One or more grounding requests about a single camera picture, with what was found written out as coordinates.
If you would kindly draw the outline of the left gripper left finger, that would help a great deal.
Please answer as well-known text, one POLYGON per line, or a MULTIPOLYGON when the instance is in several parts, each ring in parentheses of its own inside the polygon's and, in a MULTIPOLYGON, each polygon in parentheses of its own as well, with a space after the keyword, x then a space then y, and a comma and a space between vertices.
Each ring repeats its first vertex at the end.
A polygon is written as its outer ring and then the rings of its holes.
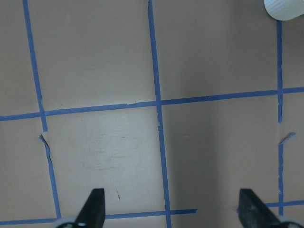
POLYGON ((93 189, 80 210, 75 224, 77 228, 102 228, 105 222, 105 191, 93 189))

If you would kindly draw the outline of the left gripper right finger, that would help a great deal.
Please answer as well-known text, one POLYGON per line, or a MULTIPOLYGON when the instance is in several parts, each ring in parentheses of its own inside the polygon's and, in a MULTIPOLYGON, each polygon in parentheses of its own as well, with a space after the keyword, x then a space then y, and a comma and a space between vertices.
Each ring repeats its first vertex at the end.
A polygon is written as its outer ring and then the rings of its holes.
POLYGON ((238 218, 244 228, 280 228, 280 220, 251 189, 240 189, 238 218))

